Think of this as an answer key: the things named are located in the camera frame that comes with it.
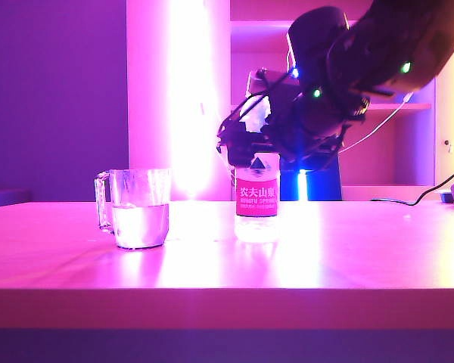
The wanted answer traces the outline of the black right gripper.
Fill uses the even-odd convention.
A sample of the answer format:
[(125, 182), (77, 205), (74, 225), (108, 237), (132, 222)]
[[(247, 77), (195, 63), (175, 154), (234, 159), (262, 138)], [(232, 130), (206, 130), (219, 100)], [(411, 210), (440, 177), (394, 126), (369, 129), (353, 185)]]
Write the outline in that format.
[[(314, 85), (302, 90), (283, 85), (269, 94), (270, 114), (263, 134), (279, 153), (281, 171), (324, 169), (337, 156), (347, 129), (365, 120), (370, 105), (366, 95), (348, 92), (341, 97)], [(226, 117), (217, 132), (217, 150), (227, 149), (228, 163), (250, 167), (263, 136), (248, 132), (246, 124)]]

